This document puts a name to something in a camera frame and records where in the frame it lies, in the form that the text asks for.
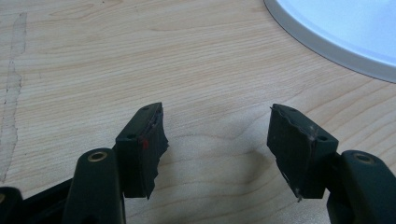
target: clamp jaw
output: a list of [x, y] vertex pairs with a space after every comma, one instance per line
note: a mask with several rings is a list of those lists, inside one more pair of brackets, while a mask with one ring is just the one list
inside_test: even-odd
[[18, 189], [0, 188], [0, 223], [125, 223], [124, 197], [149, 198], [167, 148], [163, 105], [146, 105], [112, 149], [84, 153], [72, 179], [26, 200]]
[[396, 178], [378, 157], [338, 140], [298, 110], [273, 105], [267, 146], [294, 195], [321, 199], [332, 223], [396, 223]]

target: wooden table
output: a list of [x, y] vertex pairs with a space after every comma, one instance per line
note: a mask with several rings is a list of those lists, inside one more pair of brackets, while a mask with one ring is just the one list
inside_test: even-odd
[[328, 223], [266, 146], [273, 103], [396, 172], [396, 86], [318, 56], [263, 1], [6, 0], [0, 32], [1, 186], [25, 198], [155, 102], [170, 147], [129, 223]]

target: white plate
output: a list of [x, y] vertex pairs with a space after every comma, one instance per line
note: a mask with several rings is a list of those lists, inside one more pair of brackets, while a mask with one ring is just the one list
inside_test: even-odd
[[395, 0], [264, 0], [301, 43], [356, 72], [396, 83]]

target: scratch mark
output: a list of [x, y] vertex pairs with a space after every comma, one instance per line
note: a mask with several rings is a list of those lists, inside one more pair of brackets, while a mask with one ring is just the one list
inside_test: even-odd
[[15, 113], [18, 97], [21, 93], [22, 77], [15, 69], [14, 60], [22, 55], [26, 48], [26, 18], [23, 12], [15, 20], [12, 31], [11, 52], [7, 73], [7, 93], [4, 102], [3, 123], [0, 132], [0, 180], [4, 182], [11, 164], [12, 154], [18, 142], [17, 128], [15, 127]]

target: wood grain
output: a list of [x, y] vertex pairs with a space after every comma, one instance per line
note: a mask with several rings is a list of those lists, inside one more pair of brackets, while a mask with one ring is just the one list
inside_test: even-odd
[[[396, 172], [396, 86], [307, 49], [263, 1], [2, 1], [0, 31], [0, 124], [17, 130], [1, 186], [24, 197], [160, 101], [170, 147], [151, 199], [126, 201], [129, 223], [329, 223], [326, 200], [297, 203], [265, 145], [273, 103]], [[11, 63], [21, 88], [9, 116]]]

